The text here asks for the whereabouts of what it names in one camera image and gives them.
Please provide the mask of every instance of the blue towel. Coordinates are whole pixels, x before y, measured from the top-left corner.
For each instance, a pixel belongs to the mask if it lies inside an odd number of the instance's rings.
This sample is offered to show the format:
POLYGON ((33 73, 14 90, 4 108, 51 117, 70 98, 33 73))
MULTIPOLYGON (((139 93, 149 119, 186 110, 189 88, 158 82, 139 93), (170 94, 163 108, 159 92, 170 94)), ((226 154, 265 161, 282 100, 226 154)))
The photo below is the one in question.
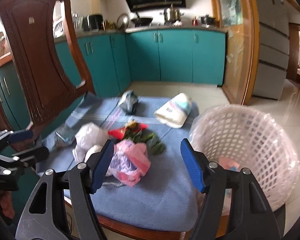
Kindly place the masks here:
MULTIPOLYGON (((105 125, 116 113, 118 98, 100 99, 87 94, 79 106, 66 120, 66 124, 75 130, 88 122, 105 125)), ((154 111, 164 105, 169 98, 139 97, 137 111, 133 118, 149 125, 166 145, 161 155, 149 156, 151 167, 134 187, 102 186, 91 195, 96 213, 108 218, 137 226, 161 231, 186 232, 193 228, 198 217, 195 189, 180 154, 180 143, 187 138, 191 123, 198 115, 193 103, 192 110, 180 129, 173 129, 159 123, 154 111)), ((111 129, 122 127, 131 116, 124 113, 116 120, 111 129)), ((54 133, 44 141, 50 150, 53 147, 54 133)), ((52 151, 48 160, 37 165, 39 174, 48 168, 57 172, 69 170, 75 166, 72 149, 74 145, 52 151)), ((65 196, 71 198, 68 190, 65 196)))

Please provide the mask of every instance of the black pan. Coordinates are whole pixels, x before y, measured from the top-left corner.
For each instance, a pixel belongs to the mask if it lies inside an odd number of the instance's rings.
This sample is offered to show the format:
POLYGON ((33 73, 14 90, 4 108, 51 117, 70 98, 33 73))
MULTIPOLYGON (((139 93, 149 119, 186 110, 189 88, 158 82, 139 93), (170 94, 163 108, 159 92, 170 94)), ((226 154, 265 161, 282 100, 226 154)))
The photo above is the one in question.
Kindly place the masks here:
POLYGON ((136 15, 138 16, 137 18, 131 19, 131 21, 135 24, 135 27, 147 26, 153 20, 153 18, 140 17, 137 12, 136 15))

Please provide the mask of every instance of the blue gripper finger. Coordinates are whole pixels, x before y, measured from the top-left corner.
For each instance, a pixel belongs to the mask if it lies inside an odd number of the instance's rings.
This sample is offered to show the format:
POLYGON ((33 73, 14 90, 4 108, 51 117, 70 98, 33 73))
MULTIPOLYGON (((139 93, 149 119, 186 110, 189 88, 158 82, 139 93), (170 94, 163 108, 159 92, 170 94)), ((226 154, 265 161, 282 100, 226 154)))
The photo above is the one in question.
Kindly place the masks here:
POLYGON ((113 153, 114 143, 111 140, 108 140, 102 148, 101 152, 97 153, 101 155, 101 158, 92 172, 92 182, 90 186, 92 194, 94 194, 97 191, 97 189, 101 188, 103 180, 108 171, 108 167, 112 160, 113 153))
POLYGON ((203 182, 203 171, 200 168, 196 158, 194 157, 194 150, 186 139, 181 141, 180 145, 181 156, 186 165, 192 183, 199 192, 203 192, 205 184, 203 182))

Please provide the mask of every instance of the pink plastic bag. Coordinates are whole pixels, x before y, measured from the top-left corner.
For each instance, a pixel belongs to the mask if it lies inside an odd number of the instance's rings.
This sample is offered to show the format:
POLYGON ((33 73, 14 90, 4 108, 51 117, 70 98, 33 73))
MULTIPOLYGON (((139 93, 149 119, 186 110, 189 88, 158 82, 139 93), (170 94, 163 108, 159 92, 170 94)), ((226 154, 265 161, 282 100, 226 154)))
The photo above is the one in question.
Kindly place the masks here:
POLYGON ((108 171, 122 183, 132 187, 147 173, 150 165, 146 144, 135 144, 126 139, 114 146, 108 171))

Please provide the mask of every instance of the white laundry basket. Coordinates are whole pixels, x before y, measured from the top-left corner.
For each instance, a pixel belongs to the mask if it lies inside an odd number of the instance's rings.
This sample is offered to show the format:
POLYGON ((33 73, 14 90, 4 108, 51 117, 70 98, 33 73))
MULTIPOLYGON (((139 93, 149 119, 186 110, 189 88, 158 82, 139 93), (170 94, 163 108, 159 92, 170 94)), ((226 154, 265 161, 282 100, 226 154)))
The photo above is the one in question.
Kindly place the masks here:
POLYGON ((272 210, 289 198, 300 173, 297 153, 274 119, 250 107, 217 106, 199 115, 190 131, 194 150, 209 161, 232 159, 251 169, 272 210))

